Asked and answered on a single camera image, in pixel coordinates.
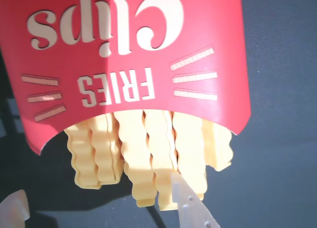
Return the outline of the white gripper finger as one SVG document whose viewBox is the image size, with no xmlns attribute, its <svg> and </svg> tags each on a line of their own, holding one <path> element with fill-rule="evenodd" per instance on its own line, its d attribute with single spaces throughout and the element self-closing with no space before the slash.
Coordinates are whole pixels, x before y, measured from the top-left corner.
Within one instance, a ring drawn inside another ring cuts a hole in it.
<svg viewBox="0 0 317 228">
<path fill-rule="evenodd" d="M 177 204 L 180 228 L 220 228 L 183 176 L 171 174 L 172 201 Z"/>
<path fill-rule="evenodd" d="M 28 199 L 23 189 L 11 193 L 0 203 L 1 228 L 25 228 L 29 218 Z"/>
</svg>

